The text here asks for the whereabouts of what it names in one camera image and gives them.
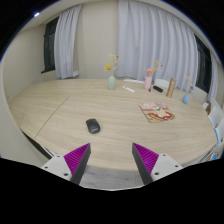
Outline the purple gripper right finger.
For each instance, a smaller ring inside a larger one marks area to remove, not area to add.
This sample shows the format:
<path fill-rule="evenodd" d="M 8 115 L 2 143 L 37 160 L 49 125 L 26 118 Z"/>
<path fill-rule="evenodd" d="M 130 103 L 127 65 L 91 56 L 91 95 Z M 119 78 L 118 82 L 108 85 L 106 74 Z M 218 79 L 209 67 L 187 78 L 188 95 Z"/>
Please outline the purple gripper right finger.
<path fill-rule="evenodd" d="M 144 185 L 182 169 L 168 154 L 157 154 L 137 143 L 132 144 L 132 154 Z"/>

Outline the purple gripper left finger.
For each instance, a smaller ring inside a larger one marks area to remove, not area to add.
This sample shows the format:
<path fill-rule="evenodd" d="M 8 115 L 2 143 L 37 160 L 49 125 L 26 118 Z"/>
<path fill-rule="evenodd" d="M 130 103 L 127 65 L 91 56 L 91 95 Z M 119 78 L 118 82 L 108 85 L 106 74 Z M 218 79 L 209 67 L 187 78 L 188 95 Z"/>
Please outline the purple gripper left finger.
<path fill-rule="evenodd" d="M 42 169 L 79 185 L 90 154 L 91 147 L 87 143 L 64 156 L 56 154 L 42 166 Z"/>

